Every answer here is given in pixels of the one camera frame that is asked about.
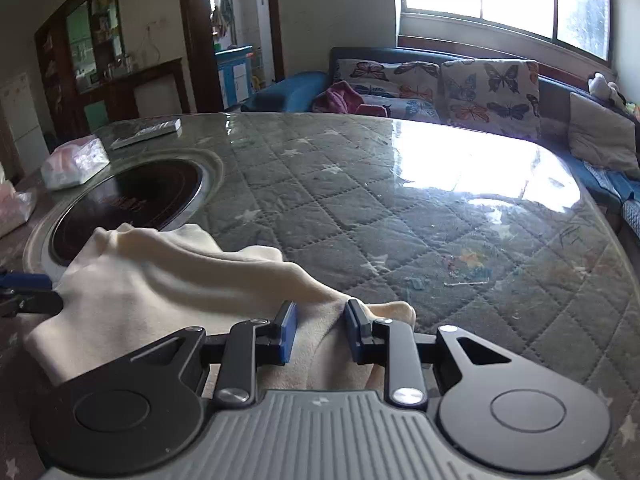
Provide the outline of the cream sweatshirt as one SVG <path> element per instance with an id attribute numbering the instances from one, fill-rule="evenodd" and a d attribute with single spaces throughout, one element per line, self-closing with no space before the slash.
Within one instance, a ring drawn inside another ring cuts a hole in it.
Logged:
<path id="1" fill-rule="evenodd" d="M 97 228 L 56 291 L 62 312 L 23 326 L 26 350 L 55 385 L 188 326 L 222 334 L 249 318 L 271 320 L 285 301 L 297 306 L 291 361 L 264 367 L 262 388 L 380 390 L 384 382 L 382 367 L 352 360 L 342 319 L 348 295 L 277 248 L 224 252 L 196 224 Z"/>

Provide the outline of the pink plastic bag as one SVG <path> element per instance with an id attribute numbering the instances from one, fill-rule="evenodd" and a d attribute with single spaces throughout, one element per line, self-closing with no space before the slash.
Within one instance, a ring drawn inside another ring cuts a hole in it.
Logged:
<path id="1" fill-rule="evenodd" d="M 4 237 L 25 224 L 36 205 L 37 194 L 34 191 L 18 192 L 0 165 L 0 236 Z"/>

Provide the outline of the white tissue pack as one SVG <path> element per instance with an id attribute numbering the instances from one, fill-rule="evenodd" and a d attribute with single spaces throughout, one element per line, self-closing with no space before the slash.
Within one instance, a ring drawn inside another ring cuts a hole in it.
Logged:
<path id="1" fill-rule="evenodd" d="M 49 191 L 84 185 L 110 164 L 101 140 L 94 136 L 68 141 L 43 162 L 40 172 Z"/>

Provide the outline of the black round induction cooktop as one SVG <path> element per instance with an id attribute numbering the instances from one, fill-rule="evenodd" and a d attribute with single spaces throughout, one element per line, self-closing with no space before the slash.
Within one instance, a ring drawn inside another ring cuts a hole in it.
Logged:
<path id="1" fill-rule="evenodd" d="M 59 280 L 95 229 L 167 231 L 183 226 L 224 182 L 224 163 L 196 148 L 152 151 L 114 159 L 76 190 L 55 192 L 37 211 L 23 250 L 28 272 Z"/>

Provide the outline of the white refrigerator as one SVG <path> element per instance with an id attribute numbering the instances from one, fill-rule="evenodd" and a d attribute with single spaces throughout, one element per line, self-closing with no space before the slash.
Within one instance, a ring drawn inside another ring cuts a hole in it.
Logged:
<path id="1" fill-rule="evenodd" d="M 1 85 L 1 108 L 24 174 L 32 174 L 49 157 L 26 73 Z"/>

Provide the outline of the dark wooden cabinet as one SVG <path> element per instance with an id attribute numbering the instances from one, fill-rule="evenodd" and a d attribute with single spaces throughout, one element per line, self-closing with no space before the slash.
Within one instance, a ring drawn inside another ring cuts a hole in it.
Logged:
<path id="1" fill-rule="evenodd" d="M 180 0 L 54 1 L 35 42 L 58 139 L 194 109 Z"/>

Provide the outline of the magenta cloth on sofa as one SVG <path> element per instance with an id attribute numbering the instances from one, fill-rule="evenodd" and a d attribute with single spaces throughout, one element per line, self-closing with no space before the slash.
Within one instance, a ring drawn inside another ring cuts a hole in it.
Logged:
<path id="1" fill-rule="evenodd" d="M 329 86 L 314 98 L 311 104 L 313 113 L 360 115 L 388 117 L 388 111 L 382 105 L 367 104 L 348 82 L 341 80 Z"/>

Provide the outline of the left butterfly pillow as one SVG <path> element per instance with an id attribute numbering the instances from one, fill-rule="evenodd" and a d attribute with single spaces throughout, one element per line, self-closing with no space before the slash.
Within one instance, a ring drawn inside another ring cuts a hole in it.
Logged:
<path id="1" fill-rule="evenodd" d="M 363 102 L 384 107 L 390 118 L 440 122 L 436 110 L 437 64 L 340 58 L 335 63 L 334 81 L 346 81 Z"/>

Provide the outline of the butterfly pillow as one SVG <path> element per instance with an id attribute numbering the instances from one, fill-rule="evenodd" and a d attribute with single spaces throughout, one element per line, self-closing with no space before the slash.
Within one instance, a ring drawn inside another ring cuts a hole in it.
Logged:
<path id="1" fill-rule="evenodd" d="M 340 58 L 335 63 L 334 81 L 346 81 L 363 102 L 384 107 L 390 118 L 440 122 L 436 110 L 437 64 Z"/>
<path id="2" fill-rule="evenodd" d="M 450 125 L 510 138 L 540 137 L 539 65 L 534 60 L 472 58 L 440 66 Z"/>

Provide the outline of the right butterfly pillow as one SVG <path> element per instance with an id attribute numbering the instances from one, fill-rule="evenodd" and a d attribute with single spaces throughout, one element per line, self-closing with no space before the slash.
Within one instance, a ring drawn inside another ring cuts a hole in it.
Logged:
<path id="1" fill-rule="evenodd" d="M 539 65 L 534 60 L 472 58 L 440 66 L 450 125 L 510 138 L 540 137 Z"/>

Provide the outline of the blue corner sofa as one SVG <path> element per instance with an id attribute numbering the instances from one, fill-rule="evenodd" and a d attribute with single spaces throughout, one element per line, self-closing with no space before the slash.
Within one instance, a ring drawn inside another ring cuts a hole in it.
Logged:
<path id="1" fill-rule="evenodd" d="M 343 112 L 320 104 L 344 82 L 382 117 L 439 122 L 543 145 L 605 214 L 639 229 L 639 123 L 604 100 L 541 75 L 535 60 L 437 51 L 336 47 L 327 72 L 300 73 L 251 96 L 246 112 Z"/>

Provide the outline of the blue white small cabinet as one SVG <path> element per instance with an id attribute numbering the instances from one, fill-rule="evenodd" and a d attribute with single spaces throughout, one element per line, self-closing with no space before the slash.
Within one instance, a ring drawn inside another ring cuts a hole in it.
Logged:
<path id="1" fill-rule="evenodd" d="M 250 58 L 253 47 L 245 46 L 216 52 L 218 78 L 224 109 L 242 104 L 253 94 Z"/>

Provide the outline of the beige plain cushion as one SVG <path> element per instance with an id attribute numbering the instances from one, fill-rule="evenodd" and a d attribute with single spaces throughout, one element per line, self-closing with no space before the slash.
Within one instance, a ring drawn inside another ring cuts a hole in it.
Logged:
<path id="1" fill-rule="evenodd" d="M 567 135 L 574 157 L 639 179 L 636 127 L 630 119 L 572 92 Z"/>

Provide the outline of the black white plush toy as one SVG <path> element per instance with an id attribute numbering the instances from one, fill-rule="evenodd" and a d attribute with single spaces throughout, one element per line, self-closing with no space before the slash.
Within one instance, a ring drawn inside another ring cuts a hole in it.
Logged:
<path id="1" fill-rule="evenodd" d="M 620 108 L 626 106 L 626 99 L 618 92 L 617 84 L 614 81 L 607 81 L 601 73 L 594 73 L 588 79 L 588 90 L 592 96 L 612 106 Z"/>

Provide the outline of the dark wooden door frame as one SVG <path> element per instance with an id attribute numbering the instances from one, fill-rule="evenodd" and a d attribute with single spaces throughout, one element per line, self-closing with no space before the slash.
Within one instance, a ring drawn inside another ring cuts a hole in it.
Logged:
<path id="1" fill-rule="evenodd" d="M 221 112 L 224 101 L 214 53 L 209 0 L 180 0 L 180 9 L 195 108 L 199 113 Z M 279 0 L 269 0 L 269 21 L 274 76 L 279 82 L 285 77 Z"/>

